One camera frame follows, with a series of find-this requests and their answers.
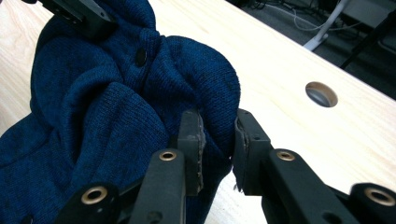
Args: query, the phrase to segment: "screw hole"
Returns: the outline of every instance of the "screw hole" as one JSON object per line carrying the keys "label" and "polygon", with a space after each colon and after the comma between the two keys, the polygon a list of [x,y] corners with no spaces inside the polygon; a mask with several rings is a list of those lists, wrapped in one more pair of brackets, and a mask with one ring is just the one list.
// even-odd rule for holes
{"label": "screw hole", "polygon": [[393,206],[396,204],[396,200],[391,195],[380,189],[368,188],[364,191],[364,193],[375,203],[385,206]]}
{"label": "screw hole", "polygon": [[172,161],[175,159],[176,156],[177,156],[177,154],[175,152],[165,151],[160,154],[160,159],[162,161]]}
{"label": "screw hole", "polygon": [[287,151],[279,151],[276,153],[276,155],[282,160],[282,161],[294,161],[296,159],[293,154],[287,152]]}
{"label": "screw hole", "polygon": [[107,189],[102,186],[93,187],[85,191],[81,201],[85,204],[95,204],[101,202],[107,196]]}

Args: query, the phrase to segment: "round hole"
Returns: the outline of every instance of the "round hole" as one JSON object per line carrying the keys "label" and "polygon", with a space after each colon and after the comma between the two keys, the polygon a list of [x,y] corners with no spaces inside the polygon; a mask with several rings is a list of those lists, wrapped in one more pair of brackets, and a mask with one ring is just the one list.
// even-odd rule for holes
{"label": "round hole", "polygon": [[160,159],[162,161],[172,161],[175,159],[176,156],[177,156],[177,154],[175,152],[165,151],[160,154]]}
{"label": "round hole", "polygon": [[163,220],[163,214],[161,212],[149,212],[147,220],[149,224],[158,224]]}
{"label": "round hole", "polygon": [[318,105],[333,107],[338,103],[335,92],[323,83],[310,82],[305,86],[305,92]]}
{"label": "round hole", "polygon": [[340,217],[338,217],[337,215],[335,215],[334,213],[331,213],[331,212],[323,213],[322,217],[327,223],[331,223],[331,224],[343,223],[343,221],[341,220]]}
{"label": "round hole", "polygon": [[85,204],[94,204],[101,202],[107,196],[107,189],[102,186],[93,187],[85,191],[81,201]]}
{"label": "round hole", "polygon": [[375,203],[379,203],[385,206],[393,206],[396,204],[395,199],[387,194],[385,191],[380,189],[368,188],[364,191],[366,196]]}
{"label": "round hole", "polygon": [[282,160],[282,161],[294,161],[295,157],[287,152],[287,151],[279,151],[276,153],[276,155]]}

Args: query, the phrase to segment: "button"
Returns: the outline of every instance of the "button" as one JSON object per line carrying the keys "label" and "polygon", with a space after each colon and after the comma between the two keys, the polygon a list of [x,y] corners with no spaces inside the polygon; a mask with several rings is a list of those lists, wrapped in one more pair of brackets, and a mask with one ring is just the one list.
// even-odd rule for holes
{"label": "button", "polygon": [[147,58],[148,58],[148,53],[146,52],[146,50],[143,48],[140,48],[136,52],[136,55],[134,57],[134,62],[136,63],[136,65],[138,67],[141,67],[141,66],[145,65]]}

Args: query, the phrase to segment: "light wood surface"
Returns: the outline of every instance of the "light wood surface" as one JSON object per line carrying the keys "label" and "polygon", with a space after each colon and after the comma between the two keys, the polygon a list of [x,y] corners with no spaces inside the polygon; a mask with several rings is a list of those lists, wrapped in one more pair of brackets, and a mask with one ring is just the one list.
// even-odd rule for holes
{"label": "light wood surface", "polygon": [[[240,107],[253,113],[276,148],[299,153],[328,185],[359,182],[396,191],[396,102],[323,61],[222,0],[150,0],[157,29],[217,49],[240,79]],[[26,116],[35,43],[50,14],[36,4],[0,5],[0,133]],[[338,104],[312,102],[305,86],[321,82]],[[228,175],[206,223],[264,223],[260,198],[233,190]]]}

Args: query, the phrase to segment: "blue knit sweater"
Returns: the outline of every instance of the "blue knit sweater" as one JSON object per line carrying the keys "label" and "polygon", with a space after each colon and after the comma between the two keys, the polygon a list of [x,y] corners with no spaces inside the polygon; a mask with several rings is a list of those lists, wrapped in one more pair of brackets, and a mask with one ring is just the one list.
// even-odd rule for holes
{"label": "blue knit sweater", "polygon": [[205,189],[187,199],[187,222],[203,223],[231,170],[235,71],[208,46],[161,36],[146,0],[97,3],[119,25],[108,39],[90,41],[57,18],[39,37],[32,113],[0,138],[0,223],[51,223],[86,184],[128,186],[190,108],[205,125]]}

